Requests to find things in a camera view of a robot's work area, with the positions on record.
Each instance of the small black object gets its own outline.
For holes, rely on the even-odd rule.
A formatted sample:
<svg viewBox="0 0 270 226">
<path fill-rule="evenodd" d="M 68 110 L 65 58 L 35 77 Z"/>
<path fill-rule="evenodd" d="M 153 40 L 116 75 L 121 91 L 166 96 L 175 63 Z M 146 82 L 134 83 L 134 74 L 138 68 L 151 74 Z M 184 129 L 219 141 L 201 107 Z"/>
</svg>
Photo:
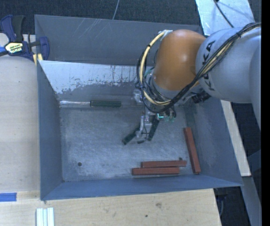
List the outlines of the small black object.
<svg viewBox="0 0 270 226">
<path fill-rule="evenodd" d="M 125 138 L 122 139 L 122 143 L 124 145 L 126 145 L 127 143 L 129 143 L 134 137 L 136 137 L 136 132 L 140 130 L 139 127 L 137 127 L 133 132 L 131 132 L 130 134 L 128 134 Z"/>
<path fill-rule="evenodd" d="M 150 132 L 149 132 L 149 136 L 148 136 L 148 141 L 151 141 L 154 134 L 155 134 L 155 131 L 157 129 L 157 126 L 159 124 L 159 120 L 157 120 L 156 116 L 154 117 L 154 120 L 153 120 L 153 123 L 152 123 L 152 127 L 150 129 Z"/>
<path fill-rule="evenodd" d="M 195 104 L 206 101 L 207 99 L 209 99 L 211 97 L 210 94 L 206 93 L 206 91 L 203 90 L 203 92 L 201 92 L 200 94 L 196 94 L 194 96 L 192 96 L 192 100 Z"/>
</svg>

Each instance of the dark green object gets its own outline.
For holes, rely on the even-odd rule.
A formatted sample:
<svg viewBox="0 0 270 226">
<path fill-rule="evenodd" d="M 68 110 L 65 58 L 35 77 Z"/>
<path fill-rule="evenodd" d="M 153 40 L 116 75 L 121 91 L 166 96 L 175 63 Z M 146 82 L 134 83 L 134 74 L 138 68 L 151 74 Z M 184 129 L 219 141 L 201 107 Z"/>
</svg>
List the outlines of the dark green object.
<svg viewBox="0 0 270 226">
<path fill-rule="evenodd" d="M 137 127 L 133 132 L 131 132 L 129 135 L 127 135 L 125 138 L 122 139 L 122 143 L 126 145 L 128 142 L 130 142 L 134 137 L 136 137 L 136 132 L 140 130 L 140 127 Z"/>
<path fill-rule="evenodd" d="M 91 100 L 91 107 L 110 107 L 110 108 L 121 108 L 121 101 L 102 101 L 102 100 Z"/>
</svg>

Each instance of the red block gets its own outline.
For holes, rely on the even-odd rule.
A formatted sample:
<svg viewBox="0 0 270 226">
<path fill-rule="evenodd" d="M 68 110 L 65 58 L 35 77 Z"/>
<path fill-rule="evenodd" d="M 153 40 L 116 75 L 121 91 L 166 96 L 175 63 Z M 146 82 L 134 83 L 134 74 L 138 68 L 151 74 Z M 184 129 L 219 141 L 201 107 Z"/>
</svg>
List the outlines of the red block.
<svg viewBox="0 0 270 226">
<path fill-rule="evenodd" d="M 164 174 L 179 174 L 179 167 L 166 167 L 166 168 L 133 168 L 133 176 L 142 175 L 164 175 Z"/>
<path fill-rule="evenodd" d="M 161 168 L 161 167 L 185 167 L 187 161 L 143 161 L 141 167 L 143 168 Z"/>
<path fill-rule="evenodd" d="M 186 127 L 183 129 L 183 131 L 184 131 L 185 140 L 186 140 L 188 152 L 189 152 L 190 159 L 191 159 L 192 171 L 195 174 L 199 174 L 201 172 L 201 167 L 200 167 L 200 163 L 199 163 L 199 159 L 198 159 L 196 145 L 195 145 L 195 142 L 193 140 L 191 128 Z"/>
</svg>

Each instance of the wooden board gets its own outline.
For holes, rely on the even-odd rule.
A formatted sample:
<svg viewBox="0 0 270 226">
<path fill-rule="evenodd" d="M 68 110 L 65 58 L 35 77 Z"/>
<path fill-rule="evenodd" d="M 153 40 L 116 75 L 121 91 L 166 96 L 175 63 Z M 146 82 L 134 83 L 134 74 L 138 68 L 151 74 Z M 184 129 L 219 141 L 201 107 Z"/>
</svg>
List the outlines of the wooden board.
<svg viewBox="0 0 270 226">
<path fill-rule="evenodd" d="M 18 193 L 0 203 L 0 226 L 34 226 L 37 208 L 54 207 L 56 226 L 221 226 L 212 189 L 47 201 L 39 192 Z"/>
</svg>

